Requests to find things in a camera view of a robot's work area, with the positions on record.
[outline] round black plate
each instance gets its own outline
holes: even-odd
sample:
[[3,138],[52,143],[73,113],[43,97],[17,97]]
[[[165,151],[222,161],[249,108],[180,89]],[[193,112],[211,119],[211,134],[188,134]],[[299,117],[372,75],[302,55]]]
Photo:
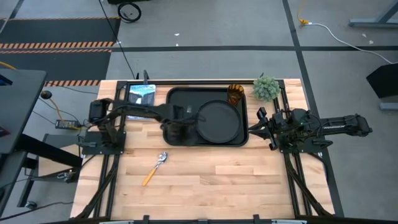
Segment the round black plate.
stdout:
[[199,109],[197,130],[202,138],[212,143],[234,139],[241,128],[237,109],[222,100],[212,100]]

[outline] wooden table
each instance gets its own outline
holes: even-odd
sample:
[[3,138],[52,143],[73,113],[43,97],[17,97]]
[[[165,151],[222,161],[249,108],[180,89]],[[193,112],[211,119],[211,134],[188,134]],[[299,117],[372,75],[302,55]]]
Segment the wooden table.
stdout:
[[[290,107],[307,108],[300,80],[284,81]],[[116,83],[102,81],[98,99],[114,98]],[[155,105],[165,103],[173,87],[157,85]],[[259,107],[266,107],[267,116],[274,113],[272,103],[254,99],[252,85],[244,85],[244,91],[250,126],[258,122]],[[150,215],[151,220],[252,219],[254,214],[260,218],[294,217],[283,155],[271,151],[268,140],[250,135],[242,147],[176,147],[163,140],[159,126],[156,121],[126,121],[126,149],[119,162],[112,220],[142,220],[143,215]],[[162,151],[169,154],[167,162],[148,186],[142,187]],[[323,164],[306,154],[301,156],[307,187],[333,213]],[[102,161],[103,156],[96,156],[82,170],[71,217],[78,215],[96,192]],[[297,186],[296,191],[303,214]],[[102,215],[106,199],[103,197]]]

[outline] gray floor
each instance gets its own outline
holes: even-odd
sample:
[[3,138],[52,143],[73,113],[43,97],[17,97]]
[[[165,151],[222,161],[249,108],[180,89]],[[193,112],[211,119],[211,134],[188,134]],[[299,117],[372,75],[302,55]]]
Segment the gray floor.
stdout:
[[[0,2],[0,17],[8,17],[17,0]],[[398,30],[352,29],[352,17],[374,17],[393,0],[308,0],[302,18],[330,27],[335,35],[354,45],[398,45]],[[299,0],[289,0],[295,19]],[[107,6],[109,16],[116,15]],[[191,45],[284,45],[293,46],[282,1],[273,0],[152,0],[139,2],[143,15],[135,24],[121,24],[120,41],[125,47],[163,47]],[[102,16],[95,0],[25,0],[17,17],[95,17]],[[321,27],[299,27],[304,46],[338,46]],[[398,53],[379,52],[393,62]],[[295,52],[207,51],[207,52],[129,52],[135,72],[146,69],[151,78],[255,78],[260,73],[277,78],[301,78]],[[359,113],[368,119],[374,132],[366,138],[333,136],[330,147],[343,210],[347,217],[398,220],[398,166],[395,158],[397,112],[378,109],[376,97],[365,77],[385,62],[362,52],[304,52],[308,75],[320,115],[343,116]],[[121,53],[112,53],[107,79],[131,78]],[[98,91],[94,87],[80,87]],[[82,121],[94,95],[51,88],[62,110]],[[35,111],[56,119],[53,110],[38,102]],[[33,114],[25,133],[42,139],[45,133],[59,134],[51,124]],[[18,189],[12,198],[18,196]],[[72,201],[75,184],[39,182],[30,200],[41,205]],[[4,215],[24,211],[10,202]],[[31,213],[7,223],[40,223],[65,220],[68,206],[57,206]]]

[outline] small succulent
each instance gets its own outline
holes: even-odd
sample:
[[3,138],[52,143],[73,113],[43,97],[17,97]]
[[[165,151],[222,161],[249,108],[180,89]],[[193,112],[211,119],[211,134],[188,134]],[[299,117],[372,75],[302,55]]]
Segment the small succulent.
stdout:
[[275,78],[263,77],[256,79],[254,82],[254,97],[258,100],[270,102],[277,98],[280,93],[279,83]]

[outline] orange handle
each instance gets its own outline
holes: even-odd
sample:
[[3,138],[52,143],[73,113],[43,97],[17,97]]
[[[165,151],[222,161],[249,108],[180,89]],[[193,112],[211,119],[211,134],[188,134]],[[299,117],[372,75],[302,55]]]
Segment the orange handle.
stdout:
[[142,182],[142,186],[146,186],[150,180],[150,178],[155,174],[156,168],[153,168],[152,171],[145,177],[144,181]]

